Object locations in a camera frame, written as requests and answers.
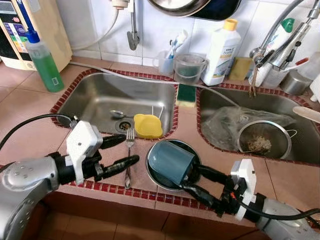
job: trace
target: sink drain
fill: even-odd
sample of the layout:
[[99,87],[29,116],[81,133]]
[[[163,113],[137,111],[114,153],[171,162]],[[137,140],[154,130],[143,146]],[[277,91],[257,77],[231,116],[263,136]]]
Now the sink drain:
[[134,123],[129,118],[124,118],[115,123],[115,129],[122,134],[127,133],[127,130],[134,126]]

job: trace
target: countertop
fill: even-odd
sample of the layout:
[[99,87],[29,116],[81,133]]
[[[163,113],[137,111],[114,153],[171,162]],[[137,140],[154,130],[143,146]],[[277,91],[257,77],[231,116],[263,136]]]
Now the countertop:
[[[74,57],[72,60],[113,70],[159,74],[153,67],[83,57]],[[20,122],[48,113],[76,77],[86,70],[88,70],[86,67],[68,65],[61,72],[65,85],[64,90],[50,93],[45,89],[37,72],[8,68],[0,63],[0,139]],[[312,107],[320,110],[320,105],[317,103]],[[177,128],[168,138],[179,139],[192,146],[199,154],[202,164],[228,175],[235,161],[251,158],[257,176],[255,188],[257,193],[278,199],[302,211],[320,208],[319,167],[260,157],[245,157],[215,149],[202,138],[197,130],[197,108],[179,107],[177,119]],[[57,127],[49,118],[30,123],[14,133],[4,145],[0,151],[0,165],[23,159],[40,158],[56,151],[64,155],[66,154],[65,140],[68,134],[68,129]],[[68,184],[61,186],[58,191],[204,219],[253,226],[248,220],[237,221],[230,215],[219,218],[201,204],[190,200],[191,197],[187,193],[167,191],[153,183],[147,174],[145,159],[148,150],[154,143],[154,141],[137,139],[131,150],[132,154],[140,155],[140,161],[131,168],[132,192],[123,191],[124,172],[105,179],[101,181],[102,183],[92,184],[91,181],[88,181],[81,187]],[[114,161],[126,157],[128,149],[125,143],[121,143],[113,148],[101,150],[100,153],[102,155],[100,163],[110,165]],[[218,198],[222,193],[222,185],[212,183],[205,178],[201,178],[199,185]],[[320,220],[320,214],[313,217]]]

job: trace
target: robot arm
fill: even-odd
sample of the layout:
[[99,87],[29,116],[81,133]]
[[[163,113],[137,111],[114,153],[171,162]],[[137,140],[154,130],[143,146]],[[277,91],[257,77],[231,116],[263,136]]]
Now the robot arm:
[[80,121],[67,138],[68,155],[58,152],[39,159],[14,162],[0,171],[0,240],[18,240],[35,205],[59,185],[77,184],[94,177],[95,181],[116,175],[139,160],[133,155],[111,166],[99,164],[98,149],[113,147],[125,135],[102,138],[95,126]]
[[[72,181],[81,184],[91,177],[100,181],[124,171],[139,160],[139,156],[133,155],[104,167],[99,164],[102,157],[98,149],[113,147],[123,142],[126,136],[102,138],[98,129],[88,122],[80,121],[73,125],[75,127],[66,141],[68,155],[61,156],[56,152],[40,159],[14,162],[0,169],[0,240],[20,239],[35,205],[48,193],[57,190],[59,185]],[[209,173],[205,168],[199,169],[204,177],[224,185],[221,197],[217,199],[204,189],[195,197],[218,216],[227,213],[235,215],[238,220],[246,218],[272,240],[320,240],[320,234],[312,230],[305,219],[271,219],[270,216],[292,216],[299,211],[259,193],[254,195],[256,175],[251,159],[237,161],[228,176],[212,170]],[[193,186],[186,184],[184,190],[194,193],[189,188]],[[249,211],[243,204],[257,211]]]

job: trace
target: sink basin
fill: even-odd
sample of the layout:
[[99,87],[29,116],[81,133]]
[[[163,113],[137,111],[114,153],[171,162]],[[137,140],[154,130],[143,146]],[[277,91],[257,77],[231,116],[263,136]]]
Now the sink basin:
[[[286,159],[310,164],[320,164],[320,135],[312,121],[293,113],[292,109],[295,106],[299,106],[298,103],[276,94],[257,93],[255,98],[249,98],[247,91],[221,87],[215,87],[214,89],[241,107],[264,110],[275,114],[284,114],[296,119],[296,123],[285,128],[287,130],[297,130],[297,135],[291,139],[292,149]],[[219,108],[231,106],[228,101],[217,94],[203,90],[200,94],[201,123],[208,120]]]
[[[126,133],[134,126],[135,114],[161,115],[163,135],[173,127],[176,89],[165,83],[138,82],[107,73],[94,73],[84,77],[76,86],[58,113],[77,116],[97,126],[100,132]],[[111,110],[129,117],[113,118]],[[58,121],[68,126],[63,118]]]

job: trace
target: faucet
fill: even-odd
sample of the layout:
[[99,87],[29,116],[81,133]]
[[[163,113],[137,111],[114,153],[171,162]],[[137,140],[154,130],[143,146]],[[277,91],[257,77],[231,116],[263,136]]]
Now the faucet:
[[281,47],[271,50],[266,55],[265,52],[270,39],[275,34],[282,21],[303,1],[304,0],[294,0],[275,21],[268,34],[265,36],[261,46],[254,48],[250,52],[250,58],[252,58],[256,68],[260,68],[266,62],[269,62],[272,64],[274,70],[280,72],[285,70],[288,64],[293,61],[298,47],[302,44],[302,40],[311,28],[310,23],[320,15],[320,0],[314,1],[314,5],[308,14],[308,20],[300,23],[294,33]]
[[131,12],[131,32],[127,31],[126,35],[128,37],[130,49],[132,51],[135,51],[140,42],[140,38],[138,36],[138,31],[137,31],[135,0],[130,0],[129,4],[131,5],[130,7],[128,7],[129,11]]

